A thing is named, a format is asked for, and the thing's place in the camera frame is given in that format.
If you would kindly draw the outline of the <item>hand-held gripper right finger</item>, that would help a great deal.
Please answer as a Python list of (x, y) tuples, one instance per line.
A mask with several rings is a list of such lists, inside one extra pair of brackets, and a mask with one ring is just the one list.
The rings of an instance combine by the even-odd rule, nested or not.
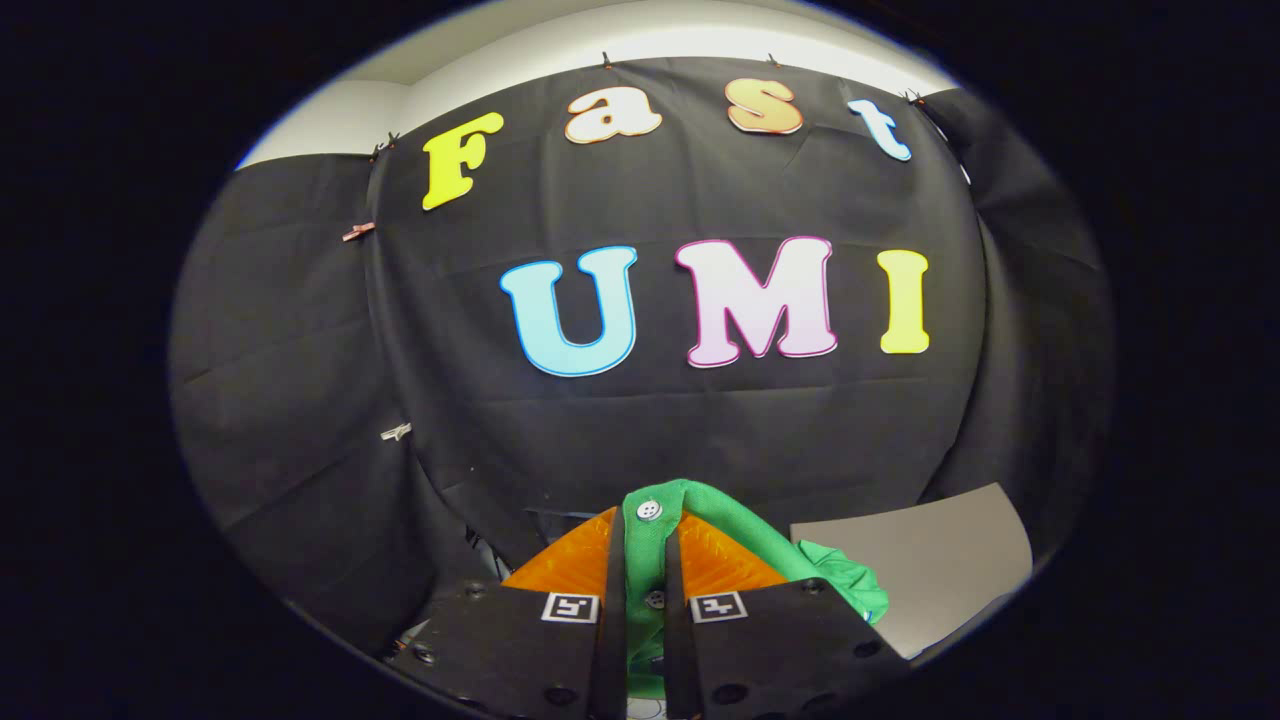
[(672, 719), (837, 719), (910, 666), (826, 579), (788, 582), (694, 515), (667, 539)]

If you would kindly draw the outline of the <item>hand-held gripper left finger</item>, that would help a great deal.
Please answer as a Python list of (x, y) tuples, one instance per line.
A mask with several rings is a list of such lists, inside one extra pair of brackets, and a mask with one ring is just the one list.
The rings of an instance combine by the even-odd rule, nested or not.
[(625, 520), (608, 509), (503, 582), (440, 592), (388, 660), (480, 719), (626, 715)]

